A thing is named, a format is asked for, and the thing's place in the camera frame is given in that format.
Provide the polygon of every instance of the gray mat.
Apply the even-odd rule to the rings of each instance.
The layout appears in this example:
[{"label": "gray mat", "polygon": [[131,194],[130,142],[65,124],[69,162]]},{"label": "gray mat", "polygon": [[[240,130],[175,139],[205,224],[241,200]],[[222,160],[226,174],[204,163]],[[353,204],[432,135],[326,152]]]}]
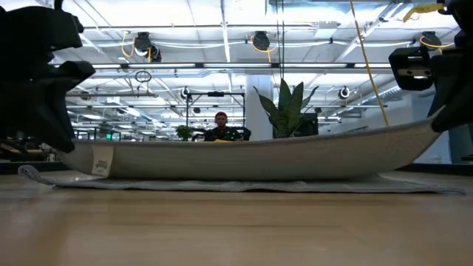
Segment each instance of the gray mat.
[{"label": "gray mat", "polygon": [[102,188],[112,190],[143,189],[155,191],[218,191],[242,192],[254,190],[281,192],[320,192],[320,193],[453,193],[464,194],[459,188],[446,188],[439,185],[427,185],[405,181],[391,180],[372,175],[357,180],[326,180],[326,181],[170,181],[170,180],[111,180],[107,178],[84,180],[77,182],[60,182],[43,178],[32,166],[18,169],[20,176],[45,185],[59,188]]}]

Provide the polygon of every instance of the gray fabric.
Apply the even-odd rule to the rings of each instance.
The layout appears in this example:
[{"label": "gray fabric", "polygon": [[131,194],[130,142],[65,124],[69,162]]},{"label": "gray fabric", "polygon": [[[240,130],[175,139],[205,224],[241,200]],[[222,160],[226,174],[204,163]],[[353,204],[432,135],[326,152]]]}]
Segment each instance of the gray fabric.
[{"label": "gray fabric", "polygon": [[111,179],[317,180],[358,178],[414,161],[438,138],[432,119],[368,132],[239,143],[113,143],[75,140],[62,154],[92,173],[92,145],[114,147]]},{"label": "gray fabric", "polygon": [[390,180],[372,175],[357,180],[326,181],[169,181],[169,180],[113,180],[108,178],[77,181],[72,183],[57,182],[41,177],[32,166],[22,166],[18,174],[29,180],[45,185],[62,188],[102,188],[102,189],[146,189],[155,191],[218,191],[241,192],[251,190],[282,192],[323,192],[323,193],[455,193],[464,194],[457,188],[444,188],[437,185],[426,185],[404,181]]}]

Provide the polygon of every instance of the red cap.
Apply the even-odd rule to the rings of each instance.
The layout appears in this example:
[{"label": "red cap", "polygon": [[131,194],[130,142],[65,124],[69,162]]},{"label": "red cap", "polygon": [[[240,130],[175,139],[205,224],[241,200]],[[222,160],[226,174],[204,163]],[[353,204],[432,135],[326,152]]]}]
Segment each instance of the red cap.
[{"label": "red cap", "polygon": [[224,112],[218,112],[218,113],[215,115],[215,117],[217,117],[217,116],[219,116],[219,115],[223,115],[223,116],[227,117],[227,114],[224,113]]}]

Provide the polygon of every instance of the table surface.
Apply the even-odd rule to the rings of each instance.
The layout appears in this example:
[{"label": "table surface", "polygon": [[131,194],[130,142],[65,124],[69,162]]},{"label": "table surface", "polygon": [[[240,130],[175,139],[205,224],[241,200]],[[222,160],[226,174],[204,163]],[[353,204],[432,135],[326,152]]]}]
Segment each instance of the table surface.
[{"label": "table surface", "polygon": [[387,176],[467,195],[51,189],[0,176],[0,265],[473,265],[473,177]]}]

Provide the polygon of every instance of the yellow cable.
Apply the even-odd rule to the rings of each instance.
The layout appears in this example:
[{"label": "yellow cable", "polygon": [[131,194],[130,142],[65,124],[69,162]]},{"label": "yellow cable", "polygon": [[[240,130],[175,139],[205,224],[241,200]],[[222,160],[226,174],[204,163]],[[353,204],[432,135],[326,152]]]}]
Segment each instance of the yellow cable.
[{"label": "yellow cable", "polygon": [[253,38],[254,38],[254,35],[251,36],[251,38],[250,38],[250,42],[251,42],[251,45],[253,46],[253,48],[254,48],[256,51],[258,51],[258,52],[266,52],[266,53],[268,54],[268,60],[269,60],[269,62],[271,63],[271,55],[270,55],[270,53],[273,52],[273,51],[276,49],[276,47],[274,47],[274,48],[271,49],[271,50],[267,50],[267,51],[260,50],[260,49],[258,49],[258,48],[256,48],[256,47],[254,46],[254,44],[253,44]]},{"label": "yellow cable", "polygon": [[438,48],[438,49],[442,49],[442,48],[447,48],[447,47],[450,47],[452,45],[455,45],[455,43],[451,43],[451,44],[445,44],[445,45],[432,45],[432,44],[428,44],[426,43],[425,41],[423,41],[426,37],[425,36],[422,36],[419,41],[421,42],[421,44],[427,46],[427,47],[430,47],[430,48]]},{"label": "yellow cable", "polygon": [[402,21],[404,23],[408,21],[414,13],[421,14],[421,13],[430,13],[435,12],[437,10],[442,10],[444,8],[443,4],[425,4],[417,7],[413,7],[403,18]]},{"label": "yellow cable", "polygon": [[372,78],[372,73],[371,73],[370,63],[369,63],[368,57],[367,57],[367,52],[364,49],[363,40],[361,39],[360,26],[358,25],[358,21],[356,20],[355,8],[353,6],[353,0],[350,0],[350,5],[352,7],[353,19],[355,19],[355,25],[356,25],[356,32],[358,33],[358,38],[360,40],[361,51],[363,51],[364,63],[367,65],[368,75],[370,76],[372,89],[375,91],[376,99],[378,99],[378,105],[381,108],[381,112],[383,113],[384,123],[386,124],[386,126],[389,126],[389,121],[387,120],[387,115],[386,115],[386,111],[384,110],[383,102],[381,101],[381,98],[379,97],[378,87],[376,86],[375,80]]},{"label": "yellow cable", "polygon": [[132,44],[132,53],[131,54],[127,54],[125,52],[125,48],[123,47],[123,45],[125,44],[125,37],[126,37],[126,32],[123,33],[123,40],[121,41],[121,52],[123,53],[123,55],[125,55],[126,57],[132,57],[133,56],[133,52],[135,52],[135,38],[133,38],[133,44]]}]

